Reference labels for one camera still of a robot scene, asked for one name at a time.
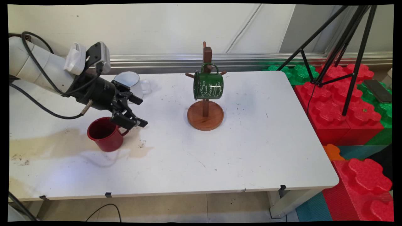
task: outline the green mug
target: green mug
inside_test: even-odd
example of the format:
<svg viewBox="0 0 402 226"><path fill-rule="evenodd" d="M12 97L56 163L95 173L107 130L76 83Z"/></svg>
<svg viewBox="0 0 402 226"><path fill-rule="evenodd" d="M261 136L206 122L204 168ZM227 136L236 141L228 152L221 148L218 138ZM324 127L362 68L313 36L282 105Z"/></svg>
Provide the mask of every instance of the green mug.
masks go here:
<svg viewBox="0 0 402 226"><path fill-rule="evenodd" d="M205 65L216 68L216 74L203 72ZM194 99L219 99L224 91L224 78L219 74L218 67L213 63L205 63L201 66L201 72L194 74Z"/></svg>

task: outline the white enamel mug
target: white enamel mug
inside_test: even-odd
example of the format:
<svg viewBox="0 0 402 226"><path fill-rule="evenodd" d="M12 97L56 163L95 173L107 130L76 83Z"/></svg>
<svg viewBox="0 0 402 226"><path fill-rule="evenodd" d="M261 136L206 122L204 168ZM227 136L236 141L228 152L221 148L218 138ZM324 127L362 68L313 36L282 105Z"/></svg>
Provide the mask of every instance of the white enamel mug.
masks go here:
<svg viewBox="0 0 402 226"><path fill-rule="evenodd" d="M144 94L150 94L151 83L148 80L140 80L135 72L122 72L114 78L115 81L130 87L130 91L138 98L144 97Z"/></svg>

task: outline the tripod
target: tripod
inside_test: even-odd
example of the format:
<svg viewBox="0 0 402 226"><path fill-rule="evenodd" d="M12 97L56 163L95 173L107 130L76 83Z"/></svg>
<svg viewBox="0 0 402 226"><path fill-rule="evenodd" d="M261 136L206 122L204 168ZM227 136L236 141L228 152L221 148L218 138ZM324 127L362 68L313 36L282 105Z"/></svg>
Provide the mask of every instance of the tripod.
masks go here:
<svg viewBox="0 0 402 226"><path fill-rule="evenodd" d="M320 72L320 75L314 79L313 75L311 74L311 70L310 67L308 65L307 62L307 58L306 55L304 54L303 49L322 31L324 30L328 24L330 24L337 16L339 16L339 14L341 14L345 9L347 8L347 6L342 6L334 15L332 15L309 39L307 39L307 41L305 41L298 50L296 50L296 52L294 52L277 70L280 71L284 66L286 66L296 55L298 55L299 53L301 53L301 56L303 57L303 61L304 64L306 65L307 68L307 72L309 74L310 77L310 82L312 84L314 84L314 88L318 85L318 87L322 87L325 84L329 84L332 82L336 82L345 78L349 78L352 77L350 85L349 85L349 90L348 90L348 94L346 96L346 101L345 104L343 106L343 111L342 111L342 115L346 116L348 107L349 107L349 103L352 97L352 92L353 92L353 88L355 87L355 83L356 83L356 79L357 79L357 74L359 72L359 68L360 68L360 64L361 64L361 60L363 58L363 53L364 53L364 49L366 47L366 43L367 43L367 39L370 33L370 29L371 29L371 24L373 23L373 19L374 19L374 14L375 14L375 10L377 9L377 5L372 5L372 6L358 6L357 10L355 11L354 15L352 16L349 24L347 25L345 31L343 32L342 36L340 37L339 41L337 42L337 44L335 45L334 49L332 50L332 52L329 54L329 57L327 58L327 61L325 62L325 65L322 69L322 71ZM351 74L339 77L339 78L335 78L332 79L330 81L326 81L326 82L322 82L322 79L324 78L324 75L326 74L326 72L328 71L328 69L332 66L332 64L334 64L334 66L338 66L340 60L342 59L343 54L346 51L346 48L348 47L349 42L351 41L361 19L363 18L364 14L368 11L368 9L370 9L370 13L369 13L369 17L367 19L367 23L366 23L366 27L364 29L364 33L363 33L363 38L361 40L361 44L360 44L360 48L359 48L359 53L357 54L357 59L356 59L356 63L355 63L355 68L353 70L353 72Z"/></svg>

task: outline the round wooden base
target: round wooden base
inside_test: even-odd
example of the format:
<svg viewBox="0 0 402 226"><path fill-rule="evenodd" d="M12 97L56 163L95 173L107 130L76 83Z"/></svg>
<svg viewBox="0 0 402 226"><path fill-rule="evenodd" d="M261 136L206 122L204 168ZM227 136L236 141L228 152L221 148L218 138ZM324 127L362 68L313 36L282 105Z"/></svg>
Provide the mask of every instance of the round wooden base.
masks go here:
<svg viewBox="0 0 402 226"><path fill-rule="evenodd" d="M224 119L224 111L217 103L209 102L208 117L202 116L202 101L195 102L187 111L189 123L196 129L209 131L216 129Z"/></svg>

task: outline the red enamel mug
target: red enamel mug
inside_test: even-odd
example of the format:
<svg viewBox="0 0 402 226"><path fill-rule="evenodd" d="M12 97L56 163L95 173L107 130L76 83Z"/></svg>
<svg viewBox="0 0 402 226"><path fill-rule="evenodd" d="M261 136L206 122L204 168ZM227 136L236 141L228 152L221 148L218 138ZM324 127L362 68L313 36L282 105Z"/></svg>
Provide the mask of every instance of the red enamel mug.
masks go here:
<svg viewBox="0 0 402 226"><path fill-rule="evenodd" d="M120 148L123 143L123 136L129 130L121 133L119 126L110 122L110 117L103 117L93 121L86 131L89 139L95 141L104 152L112 152Z"/></svg>

